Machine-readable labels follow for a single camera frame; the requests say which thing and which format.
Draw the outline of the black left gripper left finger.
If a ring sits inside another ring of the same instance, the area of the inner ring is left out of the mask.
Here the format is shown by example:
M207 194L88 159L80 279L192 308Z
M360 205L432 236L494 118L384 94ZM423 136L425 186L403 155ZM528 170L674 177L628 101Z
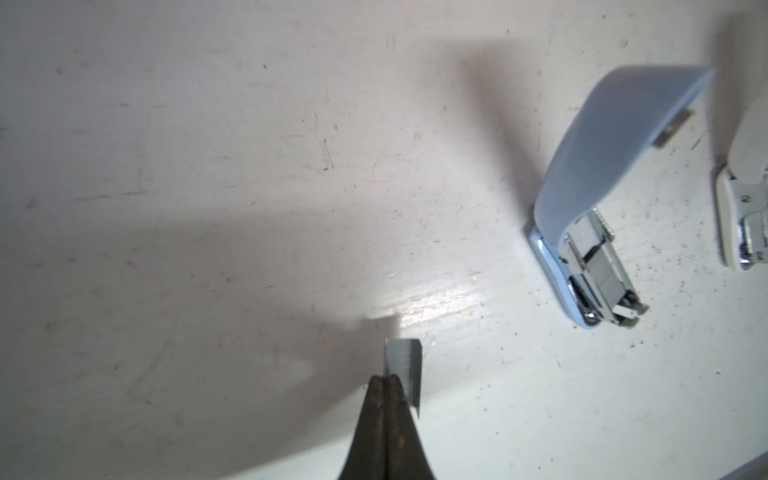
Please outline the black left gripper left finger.
M386 473L384 379L373 376L368 384L341 480L382 480Z

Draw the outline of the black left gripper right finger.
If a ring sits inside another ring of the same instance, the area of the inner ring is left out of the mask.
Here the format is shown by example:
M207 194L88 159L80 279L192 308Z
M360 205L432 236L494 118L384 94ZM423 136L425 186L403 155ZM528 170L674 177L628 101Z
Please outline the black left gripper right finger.
M400 379L385 376L385 479L434 479Z

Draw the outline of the grey staple strip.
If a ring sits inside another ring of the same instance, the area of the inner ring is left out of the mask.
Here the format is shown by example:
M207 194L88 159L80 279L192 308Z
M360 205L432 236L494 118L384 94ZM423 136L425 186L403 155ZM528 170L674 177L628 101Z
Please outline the grey staple strip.
M408 404L420 415L423 348L415 338L389 338L384 347L384 371L397 376Z

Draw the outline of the white mini stapler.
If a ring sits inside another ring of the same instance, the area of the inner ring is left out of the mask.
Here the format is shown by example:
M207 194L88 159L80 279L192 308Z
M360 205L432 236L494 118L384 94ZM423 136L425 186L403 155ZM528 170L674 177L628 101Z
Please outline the white mini stapler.
M747 271L767 262L767 90L751 104L716 177L723 258Z

